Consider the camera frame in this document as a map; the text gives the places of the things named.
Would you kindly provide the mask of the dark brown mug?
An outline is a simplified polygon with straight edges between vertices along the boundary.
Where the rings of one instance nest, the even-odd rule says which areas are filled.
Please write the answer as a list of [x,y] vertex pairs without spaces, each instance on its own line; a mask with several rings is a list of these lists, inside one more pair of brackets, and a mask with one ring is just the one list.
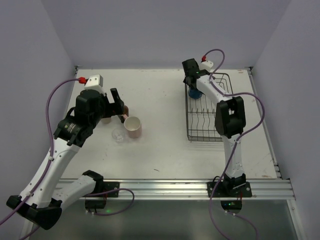
[[129,116],[129,108],[126,105],[124,105],[123,109],[123,114]]

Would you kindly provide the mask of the blue mug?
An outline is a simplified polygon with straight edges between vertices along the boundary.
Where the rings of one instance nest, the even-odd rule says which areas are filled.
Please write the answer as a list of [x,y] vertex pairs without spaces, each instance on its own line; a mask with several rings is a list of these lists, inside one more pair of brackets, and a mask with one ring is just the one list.
[[191,98],[191,99],[194,99],[194,100],[198,100],[202,97],[203,93],[200,92],[199,90],[197,89],[193,89],[193,88],[189,88],[188,89],[188,96]]

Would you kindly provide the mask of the beige cup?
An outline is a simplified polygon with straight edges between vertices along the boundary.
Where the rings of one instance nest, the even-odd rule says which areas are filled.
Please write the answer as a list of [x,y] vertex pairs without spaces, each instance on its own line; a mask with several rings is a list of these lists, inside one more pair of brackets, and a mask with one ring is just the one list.
[[101,121],[104,123],[104,124],[109,124],[111,122],[111,118],[110,117],[107,117],[107,118],[103,118]]

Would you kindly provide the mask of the pink cup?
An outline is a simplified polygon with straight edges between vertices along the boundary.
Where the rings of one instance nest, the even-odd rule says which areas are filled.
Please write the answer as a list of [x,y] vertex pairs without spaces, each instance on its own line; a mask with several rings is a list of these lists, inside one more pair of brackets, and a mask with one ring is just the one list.
[[129,138],[137,139],[142,135],[142,123],[136,116],[121,115],[124,118],[124,128]]

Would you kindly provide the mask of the clear glass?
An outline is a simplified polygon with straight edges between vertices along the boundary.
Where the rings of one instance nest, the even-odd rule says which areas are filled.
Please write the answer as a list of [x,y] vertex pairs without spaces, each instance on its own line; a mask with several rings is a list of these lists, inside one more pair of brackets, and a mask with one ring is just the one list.
[[111,133],[111,136],[117,143],[123,143],[126,139],[125,132],[119,128],[114,129]]

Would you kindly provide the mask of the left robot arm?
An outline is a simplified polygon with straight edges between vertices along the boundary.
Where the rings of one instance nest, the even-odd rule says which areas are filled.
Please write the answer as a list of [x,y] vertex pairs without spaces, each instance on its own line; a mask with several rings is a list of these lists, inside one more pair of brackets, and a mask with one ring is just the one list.
[[6,205],[44,230],[52,228],[63,210],[86,195],[104,190],[103,176],[85,171],[68,187],[56,186],[72,158],[93,134],[101,119],[119,116],[124,112],[124,102],[116,88],[110,89],[113,102],[105,93],[85,89],[76,97],[75,106],[58,123],[53,134],[53,147],[28,186],[19,194],[11,195]]

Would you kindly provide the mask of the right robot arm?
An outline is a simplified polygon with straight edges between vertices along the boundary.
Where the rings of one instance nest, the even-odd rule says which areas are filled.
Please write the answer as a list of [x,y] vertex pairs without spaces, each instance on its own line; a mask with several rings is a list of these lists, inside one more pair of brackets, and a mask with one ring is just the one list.
[[182,62],[183,82],[192,90],[204,94],[215,105],[214,127],[222,137],[225,169],[222,179],[212,184],[214,197],[236,197],[246,189],[246,174],[242,161],[241,140],[246,126],[244,100],[231,96],[211,76],[211,64],[199,65],[193,58]]

